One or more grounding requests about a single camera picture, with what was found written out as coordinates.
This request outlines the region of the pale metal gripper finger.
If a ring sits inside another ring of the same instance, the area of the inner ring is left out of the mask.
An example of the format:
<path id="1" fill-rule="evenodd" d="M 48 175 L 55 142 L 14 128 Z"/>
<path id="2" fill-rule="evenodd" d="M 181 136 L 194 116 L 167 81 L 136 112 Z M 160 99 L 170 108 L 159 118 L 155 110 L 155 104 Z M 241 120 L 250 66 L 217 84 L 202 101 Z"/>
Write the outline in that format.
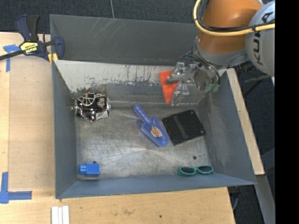
<path id="1" fill-rule="evenodd" d="M 175 82 L 179 82 L 184 75 L 188 67 L 185 63 L 176 63 L 175 67 L 171 70 L 171 73 L 167 76 L 166 83 L 171 84 Z"/>
<path id="2" fill-rule="evenodd" d="M 171 105 L 177 106 L 180 104 L 185 104 L 189 95 L 190 93 L 188 90 L 188 86 L 183 83 L 178 83 L 172 95 Z"/>

